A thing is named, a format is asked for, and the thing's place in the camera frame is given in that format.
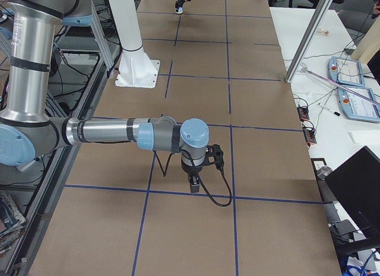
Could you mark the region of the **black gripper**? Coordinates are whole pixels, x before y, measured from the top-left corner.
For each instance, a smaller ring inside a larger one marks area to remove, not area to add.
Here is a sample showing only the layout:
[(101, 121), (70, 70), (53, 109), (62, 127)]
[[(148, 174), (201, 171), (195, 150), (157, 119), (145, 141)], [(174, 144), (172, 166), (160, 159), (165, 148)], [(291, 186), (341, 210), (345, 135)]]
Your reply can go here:
[(200, 190), (199, 177), (197, 174), (202, 170), (202, 166), (187, 165), (181, 161), (182, 170), (188, 174), (188, 182), (191, 193), (198, 193)]

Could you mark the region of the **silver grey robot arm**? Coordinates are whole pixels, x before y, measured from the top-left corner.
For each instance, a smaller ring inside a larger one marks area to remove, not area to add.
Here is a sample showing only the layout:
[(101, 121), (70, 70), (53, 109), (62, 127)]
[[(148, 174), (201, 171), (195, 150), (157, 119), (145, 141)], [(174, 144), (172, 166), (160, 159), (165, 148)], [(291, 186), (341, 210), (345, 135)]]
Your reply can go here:
[(179, 124), (168, 116), (78, 119), (50, 95), (48, 84), (57, 25), (88, 26), (108, 70), (115, 60), (103, 38), (93, 0), (8, 0), (14, 12), (7, 103), (1, 110), (1, 163), (20, 166), (55, 149), (83, 143), (134, 142), (142, 150), (180, 154), (191, 192), (204, 184), (200, 171), (211, 150), (201, 119)]

